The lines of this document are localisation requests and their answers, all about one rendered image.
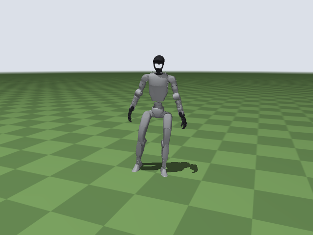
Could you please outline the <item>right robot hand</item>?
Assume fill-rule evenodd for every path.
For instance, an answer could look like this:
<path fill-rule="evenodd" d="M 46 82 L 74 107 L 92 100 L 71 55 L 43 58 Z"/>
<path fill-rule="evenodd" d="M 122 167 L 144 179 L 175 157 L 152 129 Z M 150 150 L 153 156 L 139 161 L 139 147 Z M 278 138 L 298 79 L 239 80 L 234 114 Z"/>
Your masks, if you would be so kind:
<path fill-rule="evenodd" d="M 131 108 L 129 108 L 129 113 L 128 113 L 128 120 L 129 120 L 129 122 L 132 122 L 132 121 L 131 121 L 131 114 L 132 114 L 132 111 L 134 111 L 134 106 L 132 106 Z"/>

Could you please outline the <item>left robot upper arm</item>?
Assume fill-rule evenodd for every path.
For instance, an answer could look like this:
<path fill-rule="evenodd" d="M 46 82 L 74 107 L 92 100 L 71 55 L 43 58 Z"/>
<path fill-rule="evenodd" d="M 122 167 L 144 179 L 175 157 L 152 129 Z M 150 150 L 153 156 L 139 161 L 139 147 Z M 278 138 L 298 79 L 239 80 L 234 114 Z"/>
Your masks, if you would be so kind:
<path fill-rule="evenodd" d="M 173 99 L 177 100 L 179 99 L 179 94 L 178 94 L 178 86 L 177 86 L 177 81 L 176 78 L 174 76 L 168 75 L 168 81 L 171 83 L 171 88 L 173 91 Z"/>

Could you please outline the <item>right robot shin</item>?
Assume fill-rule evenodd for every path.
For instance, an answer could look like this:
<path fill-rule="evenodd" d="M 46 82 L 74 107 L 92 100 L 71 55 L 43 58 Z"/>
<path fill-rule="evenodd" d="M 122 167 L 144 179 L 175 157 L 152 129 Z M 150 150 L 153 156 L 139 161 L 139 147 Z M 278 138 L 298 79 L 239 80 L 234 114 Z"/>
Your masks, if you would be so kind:
<path fill-rule="evenodd" d="M 141 156 L 142 156 L 143 151 L 144 151 L 144 147 L 145 146 L 141 146 L 140 142 L 137 142 L 137 145 L 136 145 L 136 164 L 138 163 L 138 165 L 140 164 Z"/>

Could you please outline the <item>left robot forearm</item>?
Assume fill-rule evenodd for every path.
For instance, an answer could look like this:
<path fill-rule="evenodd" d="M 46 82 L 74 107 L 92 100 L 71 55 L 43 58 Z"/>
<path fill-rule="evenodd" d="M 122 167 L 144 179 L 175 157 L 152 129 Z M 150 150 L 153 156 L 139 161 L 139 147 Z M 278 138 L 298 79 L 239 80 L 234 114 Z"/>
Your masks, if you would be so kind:
<path fill-rule="evenodd" d="M 182 115 L 184 115 L 184 111 L 183 111 L 180 95 L 179 95 L 179 99 L 176 100 L 175 103 L 177 105 L 178 115 L 179 115 L 179 112 L 182 112 Z"/>

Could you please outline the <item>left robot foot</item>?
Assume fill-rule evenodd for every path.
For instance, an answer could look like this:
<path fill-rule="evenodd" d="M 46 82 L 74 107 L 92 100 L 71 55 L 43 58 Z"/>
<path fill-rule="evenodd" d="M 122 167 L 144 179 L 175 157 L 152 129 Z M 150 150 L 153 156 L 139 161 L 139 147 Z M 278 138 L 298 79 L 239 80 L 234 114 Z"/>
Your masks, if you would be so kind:
<path fill-rule="evenodd" d="M 164 169 L 164 167 L 163 167 L 163 169 L 162 169 L 162 167 L 161 167 L 160 171 L 161 171 L 161 175 L 162 175 L 163 177 L 167 177 L 167 176 L 168 176 L 168 174 L 167 174 L 167 172 L 166 172 L 166 169 Z"/>

